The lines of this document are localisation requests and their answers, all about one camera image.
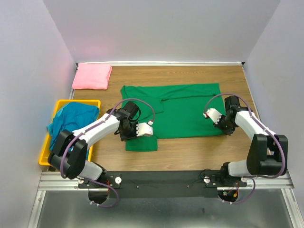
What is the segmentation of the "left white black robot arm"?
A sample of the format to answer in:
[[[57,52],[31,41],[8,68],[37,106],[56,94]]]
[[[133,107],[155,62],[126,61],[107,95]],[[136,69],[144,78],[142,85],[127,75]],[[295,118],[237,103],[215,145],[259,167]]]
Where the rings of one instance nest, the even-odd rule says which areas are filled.
[[[96,142],[113,133],[122,141],[138,137],[139,106],[128,101],[121,108],[112,108],[102,117],[75,130],[64,129],[57,133],[48,157],[48,163],[60,171],[64,179],[87,179],[96,188],[105,183],[106,170],[101,165],[88,161],[87,151]]]

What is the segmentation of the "green polo t-shirt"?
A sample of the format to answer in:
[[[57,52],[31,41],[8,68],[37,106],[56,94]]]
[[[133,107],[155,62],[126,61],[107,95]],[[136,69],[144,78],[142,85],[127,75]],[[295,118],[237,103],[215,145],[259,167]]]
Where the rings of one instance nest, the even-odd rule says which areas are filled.
[[[123,86],[123,99],[134,98],[141,110],[136,115],[139,123],[153,120],[153,136],[127,140],[125,149],[132,152],[151,152],[158,149],[158,139],[208,137],[221,135],[222,131],[203,116],[205,106],[225,111],[218,83]]]

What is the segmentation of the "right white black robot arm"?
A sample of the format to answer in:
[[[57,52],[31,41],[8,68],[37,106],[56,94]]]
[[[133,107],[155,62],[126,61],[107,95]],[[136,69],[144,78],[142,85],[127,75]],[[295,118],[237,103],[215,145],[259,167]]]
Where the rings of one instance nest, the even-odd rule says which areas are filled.
[[[225,98],[225,114],[210,108],[205,117],[213,121],[215,128],[231,135],[241,128],[251,140],[247,158],[242,161],[226,162],[218,180],[224,186],[235,182],[236,177],[262,177],[274,179],[287,171],[288,139],[269,130],[249,107],[240,105],[239,97]]]

